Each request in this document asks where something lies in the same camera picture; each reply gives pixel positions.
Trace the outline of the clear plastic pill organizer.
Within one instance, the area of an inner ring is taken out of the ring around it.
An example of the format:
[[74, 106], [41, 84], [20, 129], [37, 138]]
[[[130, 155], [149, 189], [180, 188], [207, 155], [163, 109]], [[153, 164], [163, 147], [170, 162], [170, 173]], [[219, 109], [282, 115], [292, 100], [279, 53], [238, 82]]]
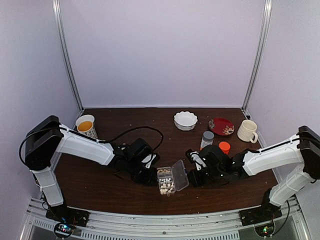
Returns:
[[[163, 174], [163, 173], [158, 173], [158, 169], [162, 168], [168, 168], [171, 170], [170, 174]], [[158, 181], [158, 189], [160, 192], [160, 185], [162, 183], [167, 183], [167, 182], [159, 182], [159, 178], [171, 178], [171, 182], [169, 183], [174, 183], [175, 186], [175, 192], [180, 192], [181, 190], [184, 190], [187, 188], [190, 184], [189, 179], [188, 179], [188, 172], [185, 168], [184, 162], [180, 159], [178, 160], [175, 164], [172, 166], [166, 166], [166, 167], [159, 167], [157, 169], [157, 181]]]

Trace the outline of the orange pill bottle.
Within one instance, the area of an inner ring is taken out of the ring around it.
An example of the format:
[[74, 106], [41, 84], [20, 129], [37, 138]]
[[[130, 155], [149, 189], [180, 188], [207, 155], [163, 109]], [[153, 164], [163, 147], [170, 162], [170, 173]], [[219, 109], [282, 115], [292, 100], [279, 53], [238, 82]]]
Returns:
[[226, 154], [226, 155], [229, 154], [231, 146], [230, 146], [230, 144], [228, 142], [222, 141], [222, 142], [219, 143], [218, 146], [219, 146], [219, 148], [222, 150], [222, 152], [224, 154]]

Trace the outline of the grey capped vitamin bottle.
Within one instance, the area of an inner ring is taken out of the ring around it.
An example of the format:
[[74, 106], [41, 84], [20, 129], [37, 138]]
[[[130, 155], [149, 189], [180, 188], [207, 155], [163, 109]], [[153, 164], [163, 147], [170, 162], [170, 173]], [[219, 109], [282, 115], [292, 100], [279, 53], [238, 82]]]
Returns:
[[212, 145], [213, 141], [214, 141], [214, 133], [211, 131], [205, 131], [202, 134], [202, 139], [200, 142], [200, 150], [202, 150], [203, 148], [205, 148], [206, 146]]

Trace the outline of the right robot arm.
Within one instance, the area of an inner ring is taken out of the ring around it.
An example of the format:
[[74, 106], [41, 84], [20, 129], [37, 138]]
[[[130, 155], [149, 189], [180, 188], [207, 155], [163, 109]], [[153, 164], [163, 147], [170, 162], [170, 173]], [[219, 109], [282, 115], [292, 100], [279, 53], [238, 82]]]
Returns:
[[194, 187], [220, 179], [238, 181], [296, 164], [284, 180], [265, 192], [264, 200], [256, 210], [261, 221], [268, 220], [291, 196], [320, 178], [320, 136], [306, 125], [280, 143], [258, 150], [247, 148], [233, 157], [223, 153], [217, 145], [208, 145], [200, 151], [189, 149], [185, 155], [195, 164], [187, 175]]

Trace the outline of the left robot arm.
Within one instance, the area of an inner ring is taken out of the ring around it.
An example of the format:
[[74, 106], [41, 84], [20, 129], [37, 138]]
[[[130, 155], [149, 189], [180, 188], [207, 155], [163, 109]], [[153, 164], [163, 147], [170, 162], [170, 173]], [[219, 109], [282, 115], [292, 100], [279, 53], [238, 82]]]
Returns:
[[154, 164], [160, 159], [157, 148], [143, 138], [132, 143], [117, 143], [117, 140], [118, 137], [103, 140], [85, 135], [50, 115], [26, 134], [18, 155], [38, 183], [53, 215], [67, 222], [72, 218], [72, 211], [67, 207], [56, 176], [63, 166], [63, 173], [67, 173], [75, 168], [76, 161], [89, 161], [125, 172], [137, 184], [152, 186], [156, 183]]

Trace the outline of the yellow pills in organizer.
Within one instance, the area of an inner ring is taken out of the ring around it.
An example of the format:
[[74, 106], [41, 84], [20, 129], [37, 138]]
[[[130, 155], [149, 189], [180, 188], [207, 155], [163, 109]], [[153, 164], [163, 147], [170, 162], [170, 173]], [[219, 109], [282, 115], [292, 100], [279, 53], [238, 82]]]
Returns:
[[157, 172], [159, 174], [170, 174], [171, 173], [171, 169], [170, 168], [158, 168]]

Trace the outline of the white pills group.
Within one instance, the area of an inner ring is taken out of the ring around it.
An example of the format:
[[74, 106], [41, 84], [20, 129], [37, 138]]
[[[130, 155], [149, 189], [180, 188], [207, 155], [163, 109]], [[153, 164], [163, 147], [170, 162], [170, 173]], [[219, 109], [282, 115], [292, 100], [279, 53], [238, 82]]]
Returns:
[[171, 178], [159, 178], [158, 179], [159, 183], [169, 183], [172, 181]]
[[160, 189], [174, 189], [175, 188], [175, 185], [173, 182], [167, 182], [167, 183], [162, 183], [160, 185]]

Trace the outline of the white fluted ceramic bowl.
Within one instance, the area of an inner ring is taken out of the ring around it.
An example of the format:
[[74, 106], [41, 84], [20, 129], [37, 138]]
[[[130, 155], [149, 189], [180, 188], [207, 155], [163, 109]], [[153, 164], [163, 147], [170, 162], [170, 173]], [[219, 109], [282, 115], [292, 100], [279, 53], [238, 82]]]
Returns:
[[198, 117], [189, 111], [180, 111], [177, 112], [174, 117], [175, 126], [181, 131], [191, 131], [195, 128]]

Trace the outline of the cream ribbed ceramic mug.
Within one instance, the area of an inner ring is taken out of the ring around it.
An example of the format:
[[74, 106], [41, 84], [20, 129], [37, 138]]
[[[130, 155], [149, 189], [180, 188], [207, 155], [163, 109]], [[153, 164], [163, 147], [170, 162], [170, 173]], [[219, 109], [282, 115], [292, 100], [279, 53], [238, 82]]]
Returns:
[[254, 121], [245, 119], [237, 131], [237, 137], [243, 142], [255, 144], [258, 141], [257, 129], [258, 126]]

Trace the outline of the floral mug yellow inside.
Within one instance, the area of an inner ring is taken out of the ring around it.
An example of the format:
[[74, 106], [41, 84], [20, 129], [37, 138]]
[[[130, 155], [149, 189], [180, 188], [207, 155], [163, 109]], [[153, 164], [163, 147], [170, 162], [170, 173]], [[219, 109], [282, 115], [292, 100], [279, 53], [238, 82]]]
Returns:
[[98, 135], [95, 129], [95, 117], [90, 114], [82, 115], [76, 122], [76, 130], [88, 137], [98, 139]]

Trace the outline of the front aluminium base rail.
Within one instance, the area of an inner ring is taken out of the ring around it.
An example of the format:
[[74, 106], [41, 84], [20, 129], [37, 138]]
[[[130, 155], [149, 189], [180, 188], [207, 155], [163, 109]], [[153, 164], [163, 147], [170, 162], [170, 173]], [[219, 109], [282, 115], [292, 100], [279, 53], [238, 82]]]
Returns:
[[[61, 240], [54, 234], [57, 221], [46, 218], [43, 202], [41, 198], [31, 198], [18, 240]], [[240, 210], [249, 208], [181, 215], [86, 210], [89, 212], [87, 225], [77, 226], [66, 240], [311, 240], [297, 198], [291, 197], [288, 202], [290, 207], [284, 204], [282, 216], [273, 222], [246, 226], [242, 224]], [[259, 227], [271, 223], [275, 225], [275, 232], [278, 231], [275, 235], [267, 238], [257, 234]]]

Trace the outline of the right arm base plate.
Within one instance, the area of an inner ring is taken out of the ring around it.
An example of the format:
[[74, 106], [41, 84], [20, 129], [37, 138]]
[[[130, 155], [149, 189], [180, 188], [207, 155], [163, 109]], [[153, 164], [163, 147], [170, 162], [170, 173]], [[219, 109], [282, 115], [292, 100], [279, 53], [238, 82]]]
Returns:
[[280, 218], [283, 214], [279, 208], [267, 209], [261, 206], [239, 212], [242, 226], [256, 225]]

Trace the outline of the aluminium frame post right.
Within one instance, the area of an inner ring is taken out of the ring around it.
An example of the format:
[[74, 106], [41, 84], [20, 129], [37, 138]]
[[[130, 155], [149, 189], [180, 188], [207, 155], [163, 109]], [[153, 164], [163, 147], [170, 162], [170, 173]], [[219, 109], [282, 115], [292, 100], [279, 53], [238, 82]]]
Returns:
[[264, 1], [264, 9], [263, 9], [263, 16], [262, 16], [262, 22], [261, 22], [261, 28], [260, 28], [260, 34], [258, 39], [258, 45], [256, 49], [256, 54], [254, 58], [253, 68], [250, 75], [250, 80], [248, 84], [248, 88], [246, 91], [246, 95], [241, 107], [242, 112], [245, 116], [249, 115], [249, 103], [251, 100], [251, 97], [253, 95], [255, 83], [258, 79], [259, 69], [262, 63], [263, 59], [263, 53], [265, 50], [269, 29], [270, 29], [270, 22], [272, 17], [272, 7], [273, 7], [273, 1], [272, 0], [265, 0]]

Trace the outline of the aluminium frame post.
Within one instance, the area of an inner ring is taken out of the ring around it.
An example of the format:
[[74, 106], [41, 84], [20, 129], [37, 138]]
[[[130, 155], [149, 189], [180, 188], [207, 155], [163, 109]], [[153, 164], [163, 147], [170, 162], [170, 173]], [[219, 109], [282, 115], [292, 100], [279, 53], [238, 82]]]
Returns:
[[265, 50], [269, 29], [270, 29], [270, 22], [272, 17], [272, 7], [273, 7], [273, 1], [272, 0], [265, 0], [264, 1], [264, 9], [263, 9], [263, 16], [262, 16], [262, 22], [261, 22], [261, 28], [260, 28], [260, 34], [258, 39], [258, 45], [256, 49], [256, 54], [254, 58], [253, 68], [250, 75], [250, 80], [248, 84], [248, 88], [246, 91], [246, 95], [241, 107], [242, 112], [245, 116], [249, 115], [249, 103], [251, 100], [251, 97], [253, 95], [255, 83], [258, 79], [259, 69], [262, 63], [263, 59], [263, 53]]
[[57, 26], [57, 32], [59, 36], [59, 41], [60, 41], [60, 46], [61, 46], [61, 51], [62, 51], [62, 57], [63, 57], [63, 62], [65, 65], [66, 69], [66, 74], [68, 81], [70, 83], [71, 91], [74, 96], [74, 99], [76, 101], [77, 108], [80, 112], [84, 111], [84, 107], [81, 101], [81, 97], [78, 91], [78, 87], [76, 84], [74, 72], [72, 69], [72, 63], [68, 51], [68, 46], [67, 46], [67, 41], [66, 41], [66, 36], [65, 36], [65, 31], [64, 31], [64, 25], [63, 25], [63, 18], [62, 18], [62, 12], [61, 12], [61, 3], [59, 0], [53, 0], [52, 1], [52, 7], [53, 7], [53, 14], [55, 17], [55, 22]]

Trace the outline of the aluminium frame post left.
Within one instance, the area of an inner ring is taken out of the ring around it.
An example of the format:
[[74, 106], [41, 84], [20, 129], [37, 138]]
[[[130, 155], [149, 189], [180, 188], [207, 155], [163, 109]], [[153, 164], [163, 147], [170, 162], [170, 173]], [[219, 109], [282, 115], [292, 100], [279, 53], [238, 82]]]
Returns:
[[66, 36], [65, 36], [65, 31], [64, 31], [64, 25], [63, 25], [63, 18], [62, 18], [62, 12], [61, 12], [61, 3], [59, 0], [53, 0], [52, 1], [52, 7], [53, 7], [53, 14], [55, 17], [55, 22], [57, 26], [57, 32], [59, 36], [59, 41], [60, 41], [60, 46], [61, 46], [61, 51], [62, 51], [62, 57], [63, 57], [63, 62], [65, 65], [66, 69], [66, 74], [68, 81], [70, 83], [71, 91], [74, 96], [74, 99], [76, 101], [77, 108], [80, 112], [84, 111], [84, 107], [81, 101], [81, 97], [78, 91], [78, 87], [76, 84], [74, 72], [72, 69], [72, 63], [68, 51], [68, 46], [67, 46], [67, 41], [66, 41]]

